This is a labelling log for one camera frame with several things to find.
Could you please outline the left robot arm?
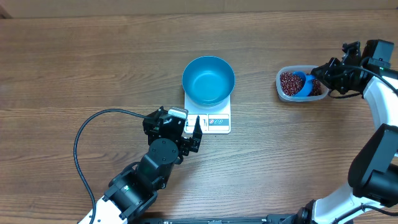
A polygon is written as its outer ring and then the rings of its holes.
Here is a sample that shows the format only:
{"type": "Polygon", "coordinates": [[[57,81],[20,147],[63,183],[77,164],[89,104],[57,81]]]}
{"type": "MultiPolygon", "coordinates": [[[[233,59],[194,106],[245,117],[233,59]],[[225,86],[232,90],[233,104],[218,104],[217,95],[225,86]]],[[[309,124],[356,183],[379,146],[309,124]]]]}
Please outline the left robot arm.
{"type": "Polygon", "coordinates": [[[189,138],[183,136],[188,121],[185,109],[160,107],[140,118],[149,150],[140,161],[132,162],[114,177],[100,199],[95,199],[81,168],[77,168],[92,203],[82,223],[133,222],[156,201],[158,190],[166,188],[174,166],[181,164],[190,152],[198,152],[203,135],[199,117],[195,118],[189,138]]]}

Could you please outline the blue plastic measuring scoop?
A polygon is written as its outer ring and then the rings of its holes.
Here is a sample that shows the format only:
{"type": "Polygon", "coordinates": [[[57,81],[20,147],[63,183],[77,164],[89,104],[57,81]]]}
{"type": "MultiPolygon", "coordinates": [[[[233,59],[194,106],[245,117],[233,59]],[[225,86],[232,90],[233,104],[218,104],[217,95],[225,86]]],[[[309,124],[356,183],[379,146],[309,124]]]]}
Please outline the blue plastic measuring scoop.
{"type": "Polygon", "coordinates": [[[293,76],[298,76],[302,79],[303,81],[303,87],[302,89],[294,95],[294,97],[305,97],[308,96],[313,88],[313,80],[315,77],[313,75],[307,75],[306,73],[302,71],[295,71],[293,73],[293,76]]]}

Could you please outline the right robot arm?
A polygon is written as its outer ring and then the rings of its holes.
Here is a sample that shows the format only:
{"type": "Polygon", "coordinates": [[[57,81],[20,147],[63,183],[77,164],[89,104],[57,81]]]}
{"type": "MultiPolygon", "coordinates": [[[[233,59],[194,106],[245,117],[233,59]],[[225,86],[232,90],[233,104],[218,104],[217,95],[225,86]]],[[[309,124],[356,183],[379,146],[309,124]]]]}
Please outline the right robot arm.
{"type": "Polygon", "coordinates": [[[374,39],[360,48],[344,43],[342,59],[331,58],[314,68],[315,76],[340,98],[347,92],[368,104],[375,133],[354,158],[348,181],[325,198],[312,200],[283,223],[352,223],[371,210],[395,217],[388,209],[397,205],[397,71],[391,69],[394,44],[374,39]]]}

